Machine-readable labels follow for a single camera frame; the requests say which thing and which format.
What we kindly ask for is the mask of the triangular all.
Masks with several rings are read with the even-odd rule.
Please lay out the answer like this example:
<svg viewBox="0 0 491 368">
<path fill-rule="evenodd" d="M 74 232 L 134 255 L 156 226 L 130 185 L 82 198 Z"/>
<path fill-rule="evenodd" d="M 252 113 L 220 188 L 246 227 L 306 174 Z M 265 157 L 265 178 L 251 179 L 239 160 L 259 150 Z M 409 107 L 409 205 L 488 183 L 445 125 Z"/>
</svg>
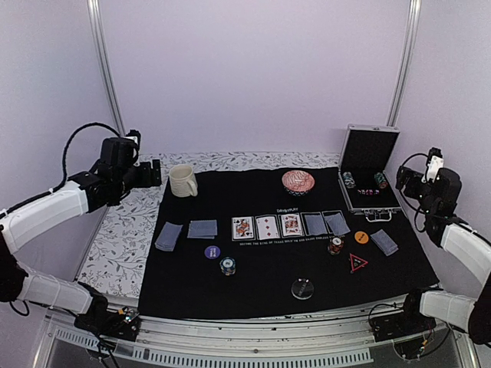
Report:
<svg viewBox="0 0 491 368">
<path fill-rule="evenodd" d="M 349 261 L 352 274 L 368 265 L 367 260 L 352 253 L 349 254 Z"/>
</svg>

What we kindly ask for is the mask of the purple small blind button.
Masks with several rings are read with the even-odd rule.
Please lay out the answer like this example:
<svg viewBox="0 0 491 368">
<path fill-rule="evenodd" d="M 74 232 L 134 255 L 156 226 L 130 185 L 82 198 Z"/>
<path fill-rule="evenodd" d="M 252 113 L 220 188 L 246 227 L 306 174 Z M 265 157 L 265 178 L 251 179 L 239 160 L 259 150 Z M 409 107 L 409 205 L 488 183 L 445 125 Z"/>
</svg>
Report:
<svg viewBox="0 0 491 368">
<path fill-rule="evenodd" d="M 210 245 L 206 247 L 204 250 L 205 257 L 210 260 L 218 258 L 220 254 L 221 254 L 221 250 L 216 245 Z"/>
</svg>

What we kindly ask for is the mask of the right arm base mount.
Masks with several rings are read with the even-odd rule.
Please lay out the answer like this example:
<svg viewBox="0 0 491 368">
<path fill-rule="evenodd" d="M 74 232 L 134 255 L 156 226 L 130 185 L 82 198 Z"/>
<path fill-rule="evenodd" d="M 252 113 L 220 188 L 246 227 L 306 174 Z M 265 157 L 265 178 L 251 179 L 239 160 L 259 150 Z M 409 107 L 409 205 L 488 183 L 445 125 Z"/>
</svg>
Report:
<svg viewBox="0 0 491 368">
<path fill-rule="evenodd" d="M 433 317 L 426 317 L 420 312 L 421 291 L 412 291 L 401 306 L 397 303 L 379 303 L 374 305 L 368 314 L 367 322 L 376 342 L 408 337 L 422 333 L 419 343 L 400 342 L 393 348 L 404 360 L 419 360 L 426 353 L 437 322 Z M 395 313 L 373 317 L 372 314 L 382 307 L 395 309 Z"/>
</svg>

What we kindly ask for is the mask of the three of diamonds card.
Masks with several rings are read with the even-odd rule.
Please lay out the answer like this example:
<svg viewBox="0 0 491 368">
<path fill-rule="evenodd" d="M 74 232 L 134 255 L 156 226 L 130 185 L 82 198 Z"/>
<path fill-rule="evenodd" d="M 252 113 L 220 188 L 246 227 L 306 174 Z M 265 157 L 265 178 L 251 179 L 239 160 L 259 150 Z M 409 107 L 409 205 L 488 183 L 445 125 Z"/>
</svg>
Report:
<svg viewBox="0 0 491 368">
<path fill-rule="evenodd" d="M 278 226 L 274 215 L 257 217 L 256 226 L 259 240 L 269 240 L 279 238 Z"/>
</svg>

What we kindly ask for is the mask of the stack of poker chips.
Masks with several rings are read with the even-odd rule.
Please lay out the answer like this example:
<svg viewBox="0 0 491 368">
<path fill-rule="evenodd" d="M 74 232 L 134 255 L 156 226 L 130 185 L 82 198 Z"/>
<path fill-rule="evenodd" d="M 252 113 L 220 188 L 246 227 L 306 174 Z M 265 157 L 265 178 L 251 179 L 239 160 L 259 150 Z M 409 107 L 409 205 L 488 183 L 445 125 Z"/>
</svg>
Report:
<svg viewBox="0 0 491 368">
<path fill-rule="evenodd" d="M 232 276 L 236 272 L 236 261 L 234 258 L 225 257 L 219 263 L 221 272 L 225 276 Z"/>
</svg>

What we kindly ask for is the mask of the king of diamonds card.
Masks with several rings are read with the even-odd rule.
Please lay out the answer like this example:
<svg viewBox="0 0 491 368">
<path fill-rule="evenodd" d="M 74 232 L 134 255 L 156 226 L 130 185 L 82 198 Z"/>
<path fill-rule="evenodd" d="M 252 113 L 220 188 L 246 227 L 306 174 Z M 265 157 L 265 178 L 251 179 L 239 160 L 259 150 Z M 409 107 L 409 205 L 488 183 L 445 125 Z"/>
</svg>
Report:
<svg viewBox="0 0 491 368">
<path fill-rule="evenodd" d="M 299 214 L 285 214 L 280 216 L 282 235 L 284 237 L 303 236 L 302 223 Z"/>
</svg>

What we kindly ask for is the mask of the orange big blind button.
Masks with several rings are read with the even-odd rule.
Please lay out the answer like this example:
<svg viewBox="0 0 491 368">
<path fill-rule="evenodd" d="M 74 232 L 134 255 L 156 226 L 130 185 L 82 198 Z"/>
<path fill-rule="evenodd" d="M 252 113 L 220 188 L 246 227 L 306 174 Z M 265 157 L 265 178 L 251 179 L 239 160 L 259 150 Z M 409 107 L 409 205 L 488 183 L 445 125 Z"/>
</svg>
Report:
<svg viewBox="0 0 491 368">
<path fill-rule="evenodd" d="M 365 245 L 370 241 L 370 236 L 363 231 L 358 231 L 354 233 L 354 240 L 361 245 Z"/>
</svg>

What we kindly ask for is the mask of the blue playing card deck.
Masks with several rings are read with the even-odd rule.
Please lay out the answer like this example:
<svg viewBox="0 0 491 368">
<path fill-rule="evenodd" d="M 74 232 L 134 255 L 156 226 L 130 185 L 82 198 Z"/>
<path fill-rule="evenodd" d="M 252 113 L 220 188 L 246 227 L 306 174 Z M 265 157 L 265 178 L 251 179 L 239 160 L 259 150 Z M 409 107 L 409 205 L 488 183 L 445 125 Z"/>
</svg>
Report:
<svg viewBox="0 0 491 368">
<path fill-rule="evenodd" d="M 173 251 L 182 231 L 182 225 L 166 222 L 155 241 L 155 247 L 161 251 Z"/>
</svg>

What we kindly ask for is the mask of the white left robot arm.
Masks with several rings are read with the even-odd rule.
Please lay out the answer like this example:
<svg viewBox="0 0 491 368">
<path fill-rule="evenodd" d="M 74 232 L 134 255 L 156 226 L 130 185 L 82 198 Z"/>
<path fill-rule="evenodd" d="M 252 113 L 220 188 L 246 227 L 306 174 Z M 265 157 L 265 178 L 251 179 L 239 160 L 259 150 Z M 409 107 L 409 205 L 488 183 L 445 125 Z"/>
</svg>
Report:
<svg viewBox="0 0 491 368">
<path fill-rule="evenodd" d="M 160 186 L 160 162 L 139 160 L 141 135 L 131 130 L 102 142 L 99 159 L 88 171 L 68 175 L 47 191 L 1 211 L 1 301 L 30 301 L 83 314 L 98 333 L 114 326 L 106 298 L 85 284 L 69 282 L 21 264 L 15 253 L 52 228 L 103 207 L 116 206 L 132 189 Z"/>
</svg>

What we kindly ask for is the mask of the queen of spades card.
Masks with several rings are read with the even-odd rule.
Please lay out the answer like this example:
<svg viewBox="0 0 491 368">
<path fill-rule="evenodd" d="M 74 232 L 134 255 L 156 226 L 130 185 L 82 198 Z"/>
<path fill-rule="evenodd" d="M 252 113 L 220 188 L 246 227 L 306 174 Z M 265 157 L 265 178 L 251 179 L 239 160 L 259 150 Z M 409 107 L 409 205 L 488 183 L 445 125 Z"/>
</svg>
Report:
<svg viewBox="0 0 491 368">
<path fill-rule="evenodd" d="M 241 241 L 254 239 L 255 232 L 251 216 L 234 217 L 232 219 L 232 240 Z"/>
</svg>

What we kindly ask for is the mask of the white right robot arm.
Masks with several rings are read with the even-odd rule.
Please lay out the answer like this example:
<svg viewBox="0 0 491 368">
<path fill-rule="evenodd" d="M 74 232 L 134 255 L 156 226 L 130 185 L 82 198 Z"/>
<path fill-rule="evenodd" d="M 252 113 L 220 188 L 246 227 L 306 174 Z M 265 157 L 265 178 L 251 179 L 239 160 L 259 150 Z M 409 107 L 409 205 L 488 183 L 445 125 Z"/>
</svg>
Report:
<svg viewBox="0 0 491 368">
<path fill-rule="evenodd" d="M 468 334 L 476 345 L 490 343 L 490 242 L 455 213 L 459 175 L 440 167 L 426 173 L 401 166 L 396 188 L 418 202 L 423 231 L 436 245 L 430 260 L 440 286 L 419 286 L 404 301 L 397 328 L 413 334 L 427 318 L 436 318 Z"/>
</svg>

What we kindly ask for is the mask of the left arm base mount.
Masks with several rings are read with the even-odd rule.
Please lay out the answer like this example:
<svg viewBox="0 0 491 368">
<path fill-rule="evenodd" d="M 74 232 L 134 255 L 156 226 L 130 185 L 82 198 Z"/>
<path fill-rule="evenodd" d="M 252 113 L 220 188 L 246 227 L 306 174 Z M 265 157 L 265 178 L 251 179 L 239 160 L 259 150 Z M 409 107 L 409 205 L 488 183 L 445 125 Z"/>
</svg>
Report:
<svg viewBox="0 0 491 368">
<path fill-rule="evenodd" d="M 85 314 L 78 314 L 74 326 L 96 337 L 115 337 L 134 342 L 140 329 L 139 312 L 128 306 L 117 311 L 108 310 L 108 300 L 88 284 L 79 285 L 89 291 L 92 302 Z"/>
</svg>

